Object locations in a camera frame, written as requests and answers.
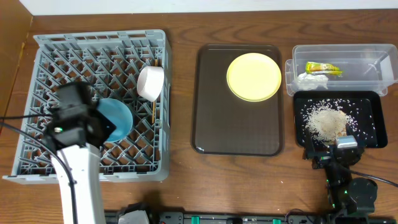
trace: white wall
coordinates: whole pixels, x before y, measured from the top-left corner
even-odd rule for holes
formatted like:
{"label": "white wall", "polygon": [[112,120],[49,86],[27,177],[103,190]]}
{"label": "white wall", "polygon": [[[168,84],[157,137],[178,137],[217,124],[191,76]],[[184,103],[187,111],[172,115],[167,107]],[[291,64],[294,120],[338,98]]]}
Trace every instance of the white wall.
{"label": "white wall", "polygon": [[20,2],[34,16],[398,8],[398,0],[20,0]]}

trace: light blue bowl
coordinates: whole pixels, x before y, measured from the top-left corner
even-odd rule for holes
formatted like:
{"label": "light blue bowl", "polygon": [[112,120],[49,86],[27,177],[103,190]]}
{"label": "light blue bowl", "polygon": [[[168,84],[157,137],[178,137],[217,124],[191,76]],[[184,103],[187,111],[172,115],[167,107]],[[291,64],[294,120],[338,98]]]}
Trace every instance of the light blue bowl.
{"label": "light blue bowl", "polygon": [[116,129],[106,141],[119,141],[130,134],[132,114],[124,103],[115,99],[101,99],[99,100],[97,110],[116,126]]}

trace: clear plastic container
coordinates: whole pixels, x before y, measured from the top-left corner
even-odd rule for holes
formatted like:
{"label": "clear plastic container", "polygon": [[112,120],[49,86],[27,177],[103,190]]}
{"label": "clear plastic container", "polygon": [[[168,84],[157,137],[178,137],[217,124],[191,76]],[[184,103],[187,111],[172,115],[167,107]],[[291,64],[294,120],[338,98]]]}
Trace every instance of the clear plastic container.
{"label": "clear plastic container", "polygon": [[[305,90],[297,77],[305,72],[307,62],[331,63],[340,67],[342,76],[327,75],[325,87],[316,90],[366,91],[380,96],[387,94],[387,87],[398,81],[398,51],[392,44],[333,44],[297,45],[293,48],[293,59],[285,64],[286,89],[290,96]],[[317,86],[317,81],[309,83]]]}

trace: wire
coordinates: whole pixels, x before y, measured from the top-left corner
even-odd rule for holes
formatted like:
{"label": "wire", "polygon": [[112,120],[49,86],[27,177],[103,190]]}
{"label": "wire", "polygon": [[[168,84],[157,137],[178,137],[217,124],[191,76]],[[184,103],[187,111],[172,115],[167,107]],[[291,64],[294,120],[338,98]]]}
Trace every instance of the wire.
{"label": "wire", "polygon": [[69,187],[70,187],[70,195],[72,198],[72,215],[73,215],[73,223],[77,224],[78,220],[77,220],[77,207],[76,207],[76,193],[75,193],[75,181],[73,180],[72,177],[72,173],[70,172],[70,170],[67,168],[67,166],[65,165],[65,163],[61,160],[61,158],[59,158],[54,152],[52,152],[44,143],[42,143],[42,141],[38,140],[37,138],[31,136],[30,134],[16,128],[13,127],[9,124],[6,124],[4,122],[0,122],[0,124],[2,124],[4,127],[15,131],[33,141],[35,141],[37,144],[39,144],[40,146],[42,146],[52,157],[54,157],[62,166],[62,168],[64,169],[65,173],[67,174],[68,180],[69,180]]}
{"label": "wire", "polygon": [[386,184],[391,184],[391,185],[393,185],[394,187],[398,187],[398,184],[395,183],[395,182],[393,182],[393,181],[386,180],[386,179],[383,179],[383,178],[381,178],[381,177],[376,177],[376,176],[373,176],[373,175],[363,174],[363,173],[361,173],[361,172],[353,171],[353,170],[350,170],[349,168],[345,168],[345,167],[344,167],[343,165],[341,165],[341,164],[338,164],[338,165],[339,165],[340,169],[342,169],[342,170],[344,170],[344,171],[346,171],[346,172],[350,172],[350,173],[352,173],[352,174],[360,175],[360,176],[367,177],[367,178],[372,178],[372,179],[375,179],[375,180],[384,182],[384,183],[386,183]]}
{"label": "wire", "polygon": [[0,117],[0,120],[3,120],[3,119],[35,118],[35,117],[38,117],[38,116],[52,116],[52,114],[30,114],[30,115],[22,115],[22,116]]}
{"label": "wire", "polygon": [[[302,212],[302,213],[304,213],[304,211],[303,210],[301,210],[301,209],[298,209],[298,208],[293,208],[293,209],[291,209],[286,215],[285,215],[285,222],[286,223],[288,223],[289,222],[289,215],[293,212],[293,211],[299,211],[299,212]],[[310,217],[308,217],[308,215],[305,215],[305,217],[307,218],[307,220],[309,220],[310,221],[310,223],[312,223],[313,224],[313,221],[310,219]]]}

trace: gray dish rack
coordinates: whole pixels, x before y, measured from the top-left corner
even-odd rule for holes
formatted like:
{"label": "gray dish rack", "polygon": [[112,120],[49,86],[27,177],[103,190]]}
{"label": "gray dish rack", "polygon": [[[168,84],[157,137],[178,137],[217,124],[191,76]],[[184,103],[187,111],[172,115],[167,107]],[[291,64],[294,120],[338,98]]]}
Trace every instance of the gray dish rack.
{"label": "gray dish rack", "polygon": [[[101,181],[161,181],[169,175],[169,99],[172,52],[162,30],[35,35],[39,44],[24,114],[49,113],[57,107],[57,87],[89,82],[93,101],[114,98],[133,114],[131,133],[100,147]],[[162,93],[153,105],[137,94],[139,72],[158,61],[165,71]],[[25,119],[21,129],[41,138],[50,118]],[[49,154],[24,136],[19,137],[11,175],[20,184],[56,184]]]}

